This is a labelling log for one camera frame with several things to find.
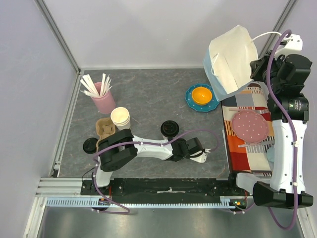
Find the light blue paper bag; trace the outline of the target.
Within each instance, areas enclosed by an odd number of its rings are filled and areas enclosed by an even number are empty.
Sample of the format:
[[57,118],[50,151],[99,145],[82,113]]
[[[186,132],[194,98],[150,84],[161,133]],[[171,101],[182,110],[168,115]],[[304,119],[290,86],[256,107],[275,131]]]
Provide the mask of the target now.
[[236,95],[253,81],[250,62],[258,59],[254,39],[241,25],[211,40],[203,66],[217,101]]

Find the brown cardboard cup carrier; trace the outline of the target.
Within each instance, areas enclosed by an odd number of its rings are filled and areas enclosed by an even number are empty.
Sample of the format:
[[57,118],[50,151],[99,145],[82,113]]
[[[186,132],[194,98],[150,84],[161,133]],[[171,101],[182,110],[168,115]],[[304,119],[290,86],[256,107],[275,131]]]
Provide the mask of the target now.
[[99,142],[115,134],[115,125],[111,118],[101,118],[96,122],[96,133],[99,139],[96,142],[96,148],[99,148]]

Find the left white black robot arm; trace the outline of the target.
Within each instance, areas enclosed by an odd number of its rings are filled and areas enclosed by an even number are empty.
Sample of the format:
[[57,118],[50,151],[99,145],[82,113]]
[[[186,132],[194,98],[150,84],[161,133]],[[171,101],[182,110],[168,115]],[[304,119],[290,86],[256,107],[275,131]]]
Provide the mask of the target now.
[[97,142],[97,170],[93,173],[92,190],[107,193],[112,173],[121,169],[135,158],[156,158],[178,162],[190,159],[204,163],[205,149],[198,138],[189,140],[181,136],[163,140],[144,139],[132,134],[130,129],[119,131]]

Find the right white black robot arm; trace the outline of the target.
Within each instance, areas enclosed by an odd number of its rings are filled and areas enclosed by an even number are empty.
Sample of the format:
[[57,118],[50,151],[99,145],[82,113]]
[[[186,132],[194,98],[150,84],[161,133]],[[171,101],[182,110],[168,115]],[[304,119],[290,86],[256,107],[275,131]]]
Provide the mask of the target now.
[[299,54],[273,53],[250,63],[251,79],[262,81],[269,90],[268,110],[274,131],[274,168],[270,182],[251,173],[237,173],[227,182],[228,192],[251,192],[258,206],[297,209],[310,207],[302,162],[303,142],[309,120],[309,102],[302,94],[312,62]]

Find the black plastic cup lid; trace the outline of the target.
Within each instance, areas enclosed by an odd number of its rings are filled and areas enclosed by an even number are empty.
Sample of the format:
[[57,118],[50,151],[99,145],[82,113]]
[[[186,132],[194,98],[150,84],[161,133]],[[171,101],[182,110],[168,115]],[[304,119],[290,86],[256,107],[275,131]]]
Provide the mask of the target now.
[[173,120],[167,120],[162,123],[160,127],[161,134],[170,135],[176,137],[179,133],[179,125]]

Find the stack of white paper cups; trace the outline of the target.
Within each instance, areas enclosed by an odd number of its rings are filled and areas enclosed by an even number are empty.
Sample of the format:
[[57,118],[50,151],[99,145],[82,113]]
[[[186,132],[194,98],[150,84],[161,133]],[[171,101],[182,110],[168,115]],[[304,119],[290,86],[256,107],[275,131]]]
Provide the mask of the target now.
[[125,107],[115,108],[111,112],[110,118],[119,130],[130,129],[130,113]]

